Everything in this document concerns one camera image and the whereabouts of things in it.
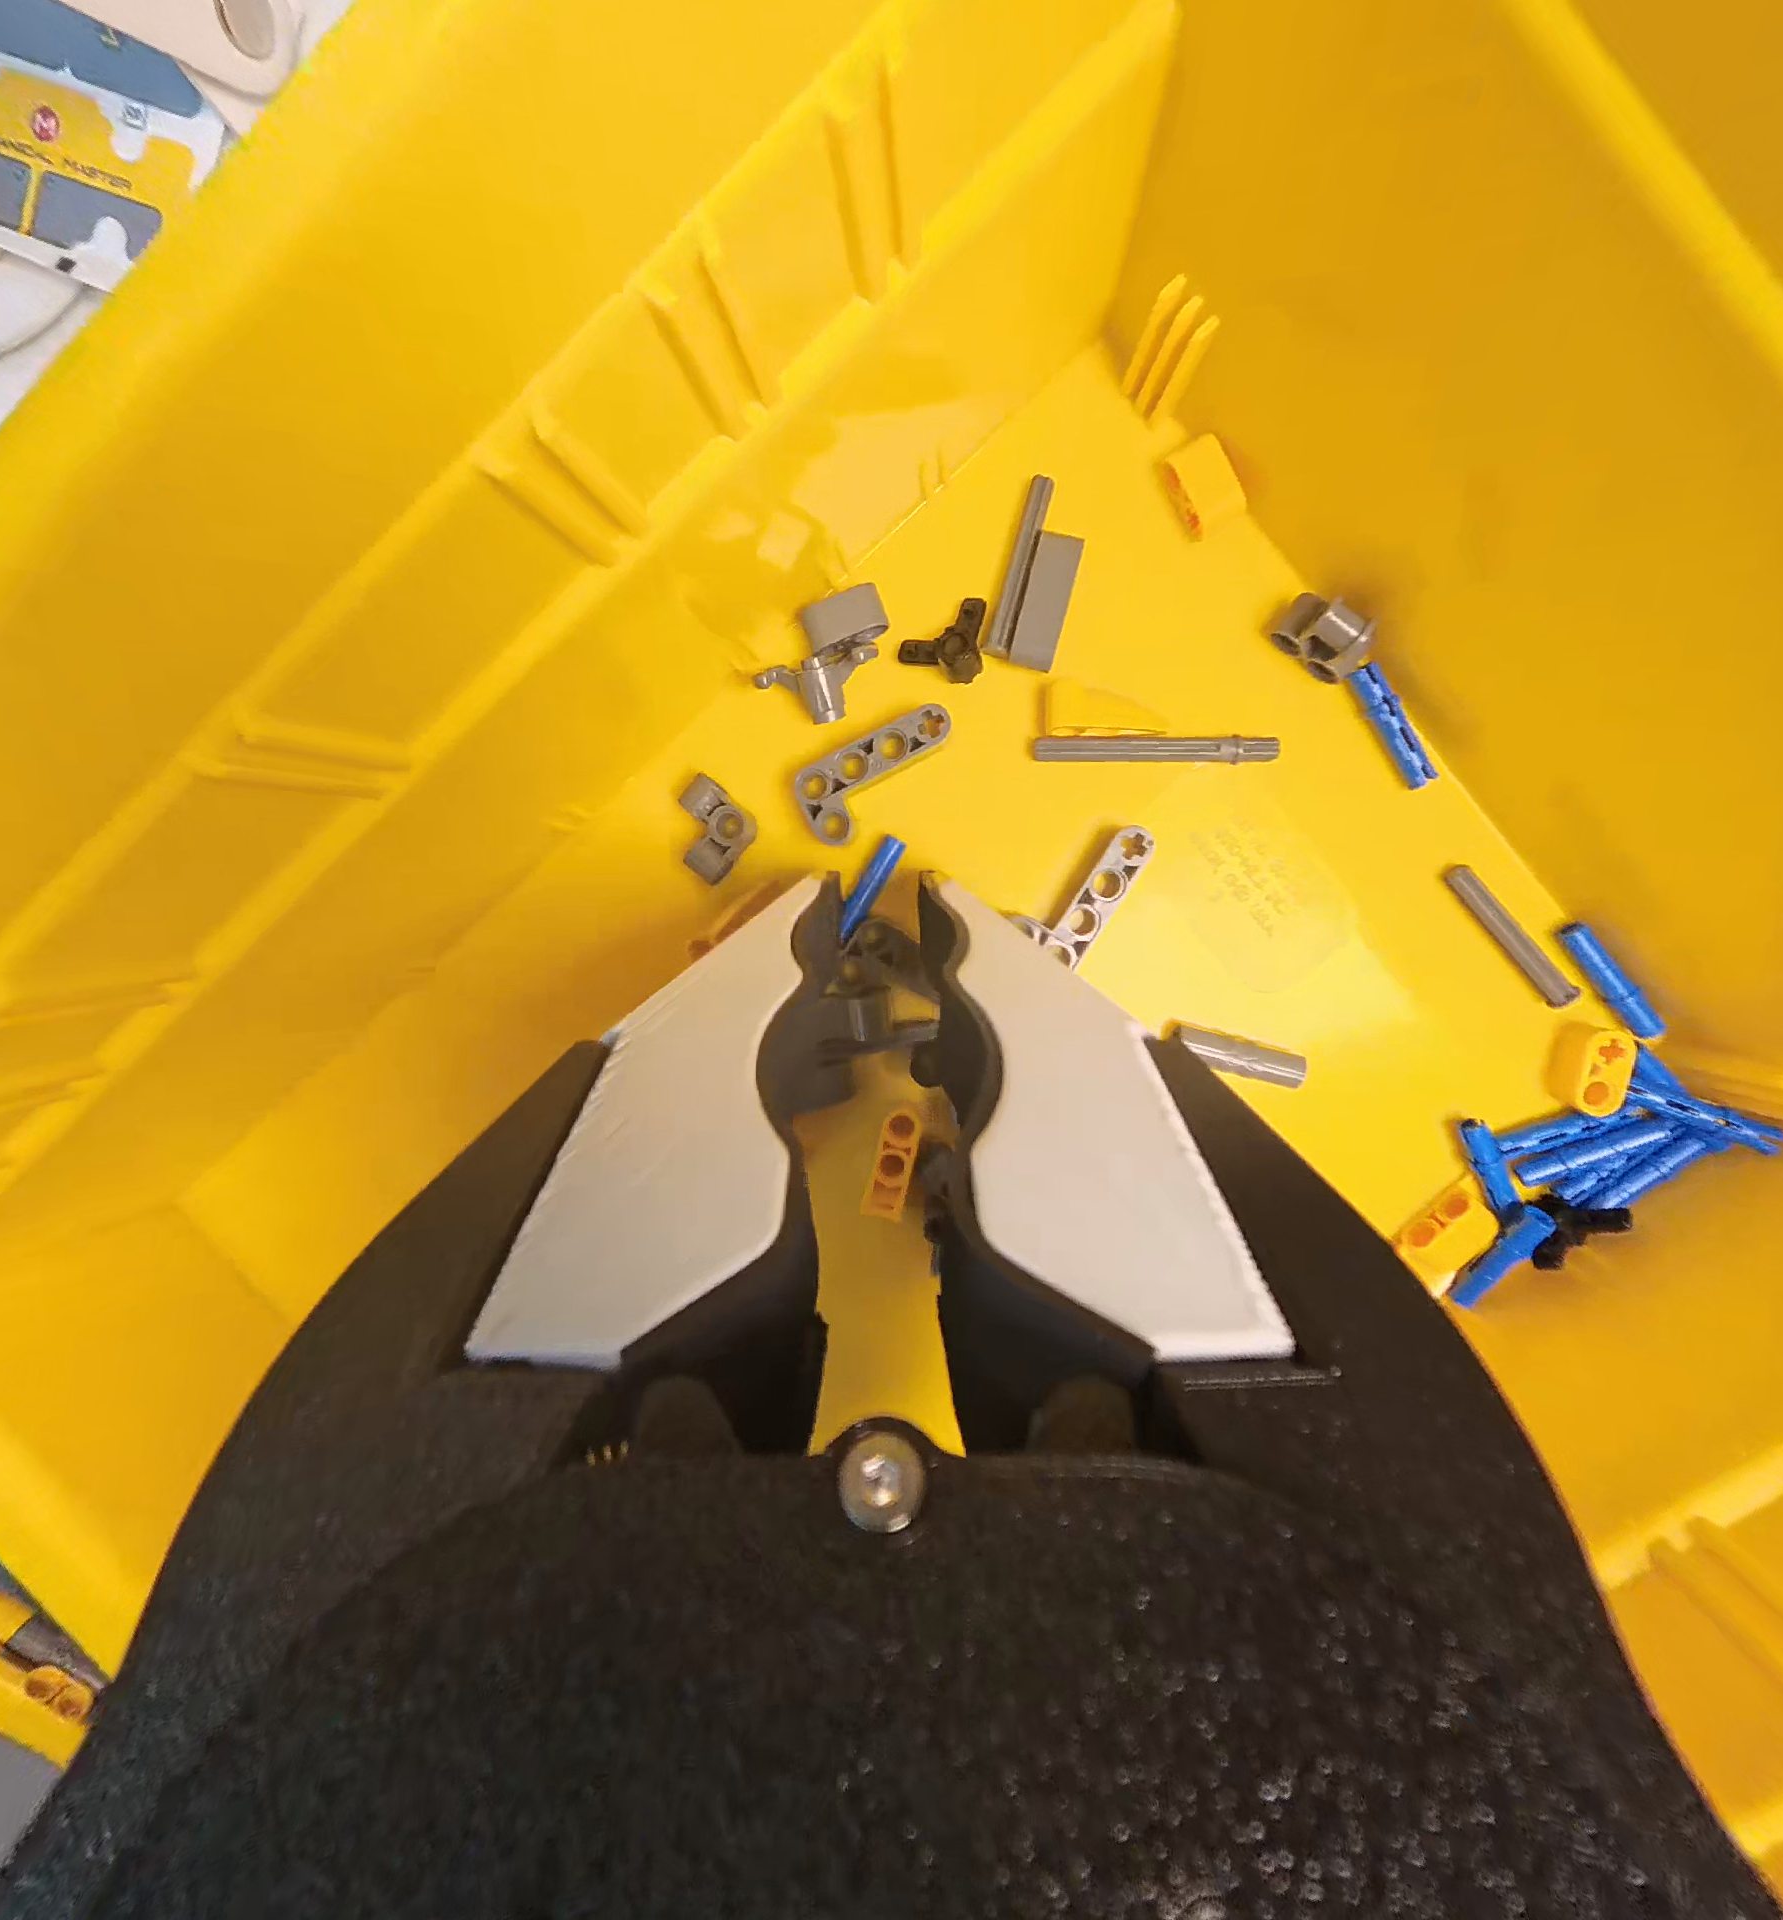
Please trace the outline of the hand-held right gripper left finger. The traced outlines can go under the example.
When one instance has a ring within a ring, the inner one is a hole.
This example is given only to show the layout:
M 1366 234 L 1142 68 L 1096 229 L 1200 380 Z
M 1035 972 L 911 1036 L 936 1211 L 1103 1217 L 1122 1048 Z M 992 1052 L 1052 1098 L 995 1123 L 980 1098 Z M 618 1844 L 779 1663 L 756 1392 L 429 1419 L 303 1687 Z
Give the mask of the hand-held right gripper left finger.
M 837 908 L 834 875 L 788 883 L 611 1027 L 468 1361 L 622 1388 L 686 1376 L 724 1411 L 814 1411 L 828 1329 L 788 1094 Z

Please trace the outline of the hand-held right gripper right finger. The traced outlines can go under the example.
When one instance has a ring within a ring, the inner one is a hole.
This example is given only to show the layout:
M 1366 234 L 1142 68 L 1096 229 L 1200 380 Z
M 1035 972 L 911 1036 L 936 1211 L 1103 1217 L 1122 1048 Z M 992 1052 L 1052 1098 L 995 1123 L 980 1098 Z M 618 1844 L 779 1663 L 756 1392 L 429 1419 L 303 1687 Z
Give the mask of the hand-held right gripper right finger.
M 1289 1363 L 1288 1316 L 1144 1025 L 950 877 L 921 877 L 917 924 L 953 1119 L 931 1214 L 953 1409 Z

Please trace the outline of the large yellow bin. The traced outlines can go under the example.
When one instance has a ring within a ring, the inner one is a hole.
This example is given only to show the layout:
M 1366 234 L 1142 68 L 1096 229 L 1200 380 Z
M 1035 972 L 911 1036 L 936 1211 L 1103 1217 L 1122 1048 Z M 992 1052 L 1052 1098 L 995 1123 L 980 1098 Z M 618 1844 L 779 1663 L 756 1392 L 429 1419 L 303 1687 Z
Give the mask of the large yellow bin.
M 822 852 L 795 612 L 1054 676 L 858 804 L 1381 1235 L 1588 924 L 1783 1128 L 1783 5 L 354 5 L 0 427 L 0 1559 L 105 1670 L 278 1336 Z M 1783 1894 L 1783 1149 L 1454 1316 Z

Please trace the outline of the small yellow block assembly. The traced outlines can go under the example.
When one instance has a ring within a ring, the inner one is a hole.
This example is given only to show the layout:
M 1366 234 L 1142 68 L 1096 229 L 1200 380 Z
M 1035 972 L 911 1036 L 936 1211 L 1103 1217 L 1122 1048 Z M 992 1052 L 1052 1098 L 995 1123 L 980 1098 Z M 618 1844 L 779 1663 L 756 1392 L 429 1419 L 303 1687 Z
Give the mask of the small yellow block assembly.
M 63 1769 L 107 1689 L 92 1657 L 0 1568 L 0 1737 Z

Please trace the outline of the printed sticker sheet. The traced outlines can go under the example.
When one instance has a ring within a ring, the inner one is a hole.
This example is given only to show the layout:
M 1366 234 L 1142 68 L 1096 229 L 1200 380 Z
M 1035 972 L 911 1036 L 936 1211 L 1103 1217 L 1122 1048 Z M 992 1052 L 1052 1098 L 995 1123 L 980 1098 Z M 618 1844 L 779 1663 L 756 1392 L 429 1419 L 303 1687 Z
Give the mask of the printed sticker sheet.
M 111 290 L 345 2 L 0 2 L 0 252 Z

